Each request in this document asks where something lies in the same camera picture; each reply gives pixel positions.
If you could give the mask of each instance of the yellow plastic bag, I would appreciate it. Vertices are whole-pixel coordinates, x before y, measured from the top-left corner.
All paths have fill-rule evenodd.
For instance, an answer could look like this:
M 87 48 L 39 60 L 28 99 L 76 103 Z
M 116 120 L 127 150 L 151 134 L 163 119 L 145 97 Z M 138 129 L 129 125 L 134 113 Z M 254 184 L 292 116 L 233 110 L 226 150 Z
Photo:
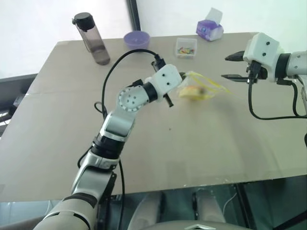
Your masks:
M 186 78 L 178 87 L 178 95 L 181 98 L 207 100 L 219 92 L 230 92 L 224 86 L 199 73 L 189 71 L 185 76 Z

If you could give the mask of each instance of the tissue box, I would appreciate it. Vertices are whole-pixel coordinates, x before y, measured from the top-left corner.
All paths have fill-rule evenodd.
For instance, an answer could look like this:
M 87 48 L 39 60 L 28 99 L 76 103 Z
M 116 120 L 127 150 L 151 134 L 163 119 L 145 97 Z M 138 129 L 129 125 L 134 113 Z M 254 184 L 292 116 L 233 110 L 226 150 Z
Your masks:
M 214 41 L 222 37 L 224 28 L 214 21 L 202 20 L 197 23 L 196 33 L 207 41 Z

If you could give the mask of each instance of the black wire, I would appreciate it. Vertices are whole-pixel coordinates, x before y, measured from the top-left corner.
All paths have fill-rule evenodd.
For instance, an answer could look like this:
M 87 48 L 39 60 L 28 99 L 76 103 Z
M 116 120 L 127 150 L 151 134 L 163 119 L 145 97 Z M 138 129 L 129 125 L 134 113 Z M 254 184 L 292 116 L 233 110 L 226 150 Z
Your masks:
M 90 149 L 91 149 L 91 147 L 89 147 L 88 150 L 78 159 L 78 162 L 77 162 L 78 168 L 81 167 L 81 161 L 82 161 L 83 157 L 86 156 L 87 152 L 88 152 Z
M 248 106 L 249 106 L 250 113 L 255 118 L 260 119 L 260 120 L 278 120 L 278 119 L 290 119 L 290 118 L 303 118 L 303 119 L 307 119 L 307 116 L 299 116 L 299 115 L 296 115 L 296 116 L 278 116 L 278 117 L 259 117 L 259 116 L 257 116 L 254 113 L 253 106 L 252 106 L 252 100 L 251 100 L 251 97 L 252 97 L 252 86 L 253 86 L 253 80 L 250 80 L 249 84 L 248 84 Z
M 296 111 L 296 102 L 297 102 L 297 86 L 295 83 L 291 82 L 291 85 L 293 86 L 294 90 L 294 97 L 293 97 L 293 104 L 292 104 L 292 110 L 295 116 L 299 116 L 299 114 Z
M 119 169 L 120 169 L 120 176 L 121 176 L 122 195 L 121 195 L 121 209 L 120 209 L 120 216 L 119 216 L 117 230 L 121 230 L 123 214 L 124 214 L 124 206 L 125 206 L 125 178 L 124 178 L 124 170 L 121 164 L 121 160 L 119 160 Z
M 115 69 L 115 67 L 118 65 L 118 63 L 124 59 L 124 57 L 128 56 L 129 54 L 132 54 L 132 53 L 137 53 L 137 52 L 145 52 L 145 53 L 149 53 L 149 54 L 152 54 L 152 55 L 156 55 L 155 52 L 151 51 L 151 50 L 148 50 L 148 49 L 134 49 L 134 50 L 131 50 L 131 51 L 128 51 L 127 53 L 123 54 L 122 56 L 119 57 L 119 59 L 113 64 L 113 66 L 111 67 L 109 73 L 107 74 L 106 78 L 105 78 L 105 81 L 104 81 L 104 85 L 102 87 L 102 95 L 101 95 L 101 105 L 102 105 L 102 110 L 103 110 L 103 117 L 106 118 L 107 116 L 107 110 L 106 110 L 106 107 L 105 107 L 105 91 L 106 91 L 106 82 L 107 80 L 109 79 L 112 71 Z
M 95 110 L 97 110 L 98 112 L 100 112 L 101 114 L 103 114 L 102 110 L 100 110 L 100 109 L 97 108 L 97 105 L 98 105 L 98 104 L 101 105 L 101 102 L 95 102 L 95 103 L 94 103 L 94 108 L 95 108 Z

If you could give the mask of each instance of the gray table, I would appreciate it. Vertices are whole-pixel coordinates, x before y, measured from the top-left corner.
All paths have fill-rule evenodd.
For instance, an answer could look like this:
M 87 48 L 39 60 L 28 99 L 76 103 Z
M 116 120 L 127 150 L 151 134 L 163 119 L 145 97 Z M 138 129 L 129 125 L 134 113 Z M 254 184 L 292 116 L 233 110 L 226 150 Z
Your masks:
M 244 50 L 250 33 L 225 34 L 207 42 L 197 38 L 194 60 L 177 59 L 177 37 L 153 37 L 149 49 L 179 71 L 193 70 L 233 94 L 190 102 L 170 94 L 174 107 L 153 103 L 143 108 L 121 158 L 128 193 L 206 184 L 273 179 L 307 173 L 302 119 L 260 121 L 248 111 L 244 83 L 220 77 L 245 75 L 246 63 L 224 57 Z M 0 140 L 0 201 L 61 199 L 70 193 L 76 162 L 103 122 L 93 108 L 101 98 L 106 73 L 127 51 L 122 39 L 106 40 L 112 61 L 95 64 L 82 41 L 59 42 Z M 153 57 L 133 54 L 114 70 L 106 105 L 115 106 L 119 90 L 153 74 Z M 292 89 L 266 81 L 254 86 L 254 111 L 260 116 L 292 113 Z M 299 112 L 303 112 L 301 101 Z M 120 179 L 114 194 L 120 193 Z

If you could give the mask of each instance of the plastic container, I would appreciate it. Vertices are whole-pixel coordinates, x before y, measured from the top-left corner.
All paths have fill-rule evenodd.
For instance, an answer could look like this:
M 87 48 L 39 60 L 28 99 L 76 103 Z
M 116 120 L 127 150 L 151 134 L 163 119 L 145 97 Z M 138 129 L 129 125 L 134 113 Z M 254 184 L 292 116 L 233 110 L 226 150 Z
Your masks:
M 149 40 L 149 34 L 143 31 L 132 31 L 124 36 L 129 49 L 147 49 Z
M 93 16 L 86 12 L 79 13 L 74 16 L 72 24 L 76 25 L 87 50 L 92 54 L 95 62 L 99 65 L 108 64 L 110 56 L 95 25 Z
M 196 55 L 197 40 L 194 38 L 177 38 L 175 55 L 178 58 L 192 59 Z

